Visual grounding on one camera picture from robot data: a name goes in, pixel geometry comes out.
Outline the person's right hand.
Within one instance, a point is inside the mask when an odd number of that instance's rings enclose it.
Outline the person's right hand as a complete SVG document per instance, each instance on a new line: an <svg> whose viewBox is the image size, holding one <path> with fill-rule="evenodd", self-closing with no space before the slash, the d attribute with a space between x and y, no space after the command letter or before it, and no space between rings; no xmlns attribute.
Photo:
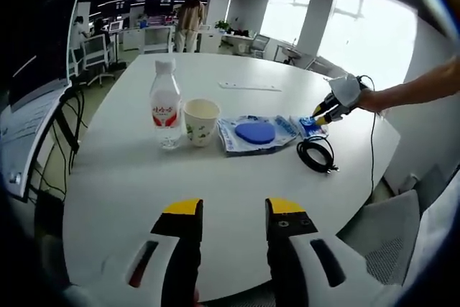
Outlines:
<svg viewBox="0 0 460 307"><path fill-rule="evenodd" d="M365 88L361 90L356 106L372 113L380 113L390 108L391 104L386 90L373 91Z"/></svg>

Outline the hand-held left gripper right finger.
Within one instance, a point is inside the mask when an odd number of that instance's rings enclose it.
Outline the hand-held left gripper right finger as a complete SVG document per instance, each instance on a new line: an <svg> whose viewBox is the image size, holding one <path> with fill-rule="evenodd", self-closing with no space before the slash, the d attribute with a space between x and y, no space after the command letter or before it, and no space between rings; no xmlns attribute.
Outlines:
<svg viewBox="0 0 460 307"><path fill-rule="evenodd" d="M304 208L266 198L267 261L277 306L393 306L400 285L384 285L365 259L320 232Z"/></svg>

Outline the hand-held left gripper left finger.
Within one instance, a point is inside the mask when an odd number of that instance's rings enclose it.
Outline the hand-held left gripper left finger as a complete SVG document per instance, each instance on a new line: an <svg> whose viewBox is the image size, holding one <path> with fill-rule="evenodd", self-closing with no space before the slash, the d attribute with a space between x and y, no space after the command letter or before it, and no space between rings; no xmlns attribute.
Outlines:
<svg viewBox="0 0 460 307"><path fill-rule="evenodd" d="M194 306L203 200L68 222L68 274L100 306Z"/></svg>

